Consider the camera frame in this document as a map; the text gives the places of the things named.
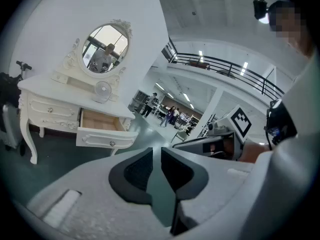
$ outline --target white wall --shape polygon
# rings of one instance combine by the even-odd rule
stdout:
[[[41,0],[23,0],[6,23],[0,35],[0,72],[9,72],[9,66],[18,37],[28,18]]]
[[[165,94],[156,86],[158,78],[158,73],[149,70],[144,76],[142,83],[139,86],[139,90],[150,96],[152,96],[153,93],[157,93],[157,98],[159,102],[161,102],[164,99]]]
[[[160,54],[152,64],[152,67],[159,68],[159,69],[166,69],[167,66],[168,66],[168,60],[165,58],[162,52],[160,52]]]
[[[284,72],[282,72],[281,70],[278,70],[277,68],[275,70],[275,81],[276,81],[275,85],[285,93],[293,85],[293,80],[290,79]]]
[[[129,104],[168,42],[159,0],[42,0],[16,42],[10,75],[20,73],[16,60],[32,66],[28,77],[53,71],[76,38],[86,39],[98,26],[113,19],[131,23],[132,40],[127,53],[131,66],[126,65],[118,90],[121,100]]]

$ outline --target gray floor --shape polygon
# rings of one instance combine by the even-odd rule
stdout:
[[[172,141],[172,145],[181,142],[179,138],[175,137],[176,133],[178,132],[178,129],[175,129],[173,125],[168,123],[166,127],[164,127],[165,124],[163,124],[160,127],[159,124],[162,120],[158,119],[157,116],[152,113],[150,113],[147,118],[145,118],[144,116],[142,118],[146,120],[146,122],[151,127],[153,127],[165,140],[167,140],[168,142]]]
[[[146,147],[153,148],[153,171],[149,178],[147,192],[152,195],[152,209],[165,227],[171,225],[175,205],[175,194],[161,170],[161,147],[169,147],[156,129],[148,124],[141,115],[135,113],[129,131],[139,132],[134,144],[121,153]],[[6,151],[0,142],[0,175],[10,196],[26,205],[41,189],[57,180],[75,167],[96,159],[108,157],[110,149],[78,147],[76,139],[56,136],[40,138],[31,133],[38,153],[37,165],[30,163],[31,151],[20,156],[18,151]]]

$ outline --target railing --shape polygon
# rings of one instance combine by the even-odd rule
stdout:
[[[168,55],[171,55],[170,59],[168,59],[169,63],[189,65],[201,70],[213,70],[218,74],[237,81],[242,81],[247,85],[252,86],[262,95],[265,95],[272,100],[277,100],[285,94],[280,88],[266,78],[238,64],[210,56],[177,52],[171,39],[168,45],[162,50],[162,53],[164,53],[164,50]]]

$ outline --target open drawer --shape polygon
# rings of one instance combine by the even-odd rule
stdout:
[[[137,132],[126,131],[118,117],[82,109],[76,145],[125,149],[134,143],[137,136]]]

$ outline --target white pillar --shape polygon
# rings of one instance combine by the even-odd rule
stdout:
[[[204,111],[200,121],[196,125],[196,127],[191,131],[190,136],[187,138],[188,140],[192,140],[198,137],[198,135],[201,133],[202,129],[206,126],[206,123],[214,113],[218,102],[220,101],[220,98],[222,96],[222,93],[224,91],[222,88],[217,88],[210,103],[208,104],[208,107]]]

